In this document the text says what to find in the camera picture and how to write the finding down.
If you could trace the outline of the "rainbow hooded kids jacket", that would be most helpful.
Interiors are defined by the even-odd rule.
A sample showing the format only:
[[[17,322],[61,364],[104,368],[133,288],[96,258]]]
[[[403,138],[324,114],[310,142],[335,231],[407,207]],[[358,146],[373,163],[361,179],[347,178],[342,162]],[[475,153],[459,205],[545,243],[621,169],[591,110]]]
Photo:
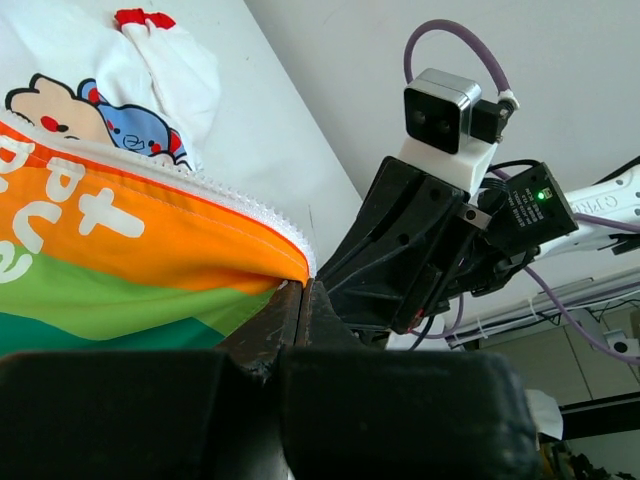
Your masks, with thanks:
[[[141,8],[1,5],[1,351],[207,348],[313,249],[202,170],[215,56]]]

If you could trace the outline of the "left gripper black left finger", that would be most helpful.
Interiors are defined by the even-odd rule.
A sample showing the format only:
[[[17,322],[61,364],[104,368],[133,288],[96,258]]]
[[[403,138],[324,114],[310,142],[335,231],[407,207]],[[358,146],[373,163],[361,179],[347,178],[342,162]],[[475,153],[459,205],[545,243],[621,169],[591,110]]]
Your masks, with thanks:
[[[220,350],[19,352],[1,360],[5,479],[285,479],[264,380],[303,288]]]

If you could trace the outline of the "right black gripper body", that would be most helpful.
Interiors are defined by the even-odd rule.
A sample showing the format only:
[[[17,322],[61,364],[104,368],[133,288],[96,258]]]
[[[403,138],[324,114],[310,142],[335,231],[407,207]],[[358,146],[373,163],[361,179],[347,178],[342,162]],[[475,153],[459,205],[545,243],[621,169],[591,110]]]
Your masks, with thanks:
[[[547,164],[523,159],[489,168],[477,200],[490,216],[488,226],[476,234],[455,262],[453,276],[433,306],[417,318],[446,312],[450,300],[464,294],[482,297],[510,282],[541,253],[543,244],[578,230],[572,209]]]

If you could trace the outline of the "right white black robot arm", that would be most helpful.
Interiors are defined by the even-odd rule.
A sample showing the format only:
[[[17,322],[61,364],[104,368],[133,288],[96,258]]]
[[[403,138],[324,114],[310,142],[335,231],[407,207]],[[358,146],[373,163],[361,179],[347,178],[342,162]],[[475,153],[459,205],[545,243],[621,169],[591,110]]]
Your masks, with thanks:
[[[404,333],[453,298],[504,288],[531,263],[578,250],[639,246],[639,164],[561,190],[537,160],[385,158],[356,219],[320,269],[355,330]]]

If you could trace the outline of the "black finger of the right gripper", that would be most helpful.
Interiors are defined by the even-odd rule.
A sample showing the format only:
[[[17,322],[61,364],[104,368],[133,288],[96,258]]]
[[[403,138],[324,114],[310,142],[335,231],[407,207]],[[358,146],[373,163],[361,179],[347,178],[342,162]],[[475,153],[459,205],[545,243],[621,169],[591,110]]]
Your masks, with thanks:
[[[435,314],[465,242],[464,202],[460,188],[386,157],[317,275],[337,316],[355,330],[405,333]]]

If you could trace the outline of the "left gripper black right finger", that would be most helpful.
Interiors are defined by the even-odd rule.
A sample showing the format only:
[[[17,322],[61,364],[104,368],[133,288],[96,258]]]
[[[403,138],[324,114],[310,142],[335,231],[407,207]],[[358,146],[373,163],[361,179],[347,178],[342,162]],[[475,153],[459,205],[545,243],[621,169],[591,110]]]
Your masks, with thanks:
[[[536,427],[509,361],[492,353],[376,350],[303,292],[278,358],[281,442],[297,479],[534,479]]]

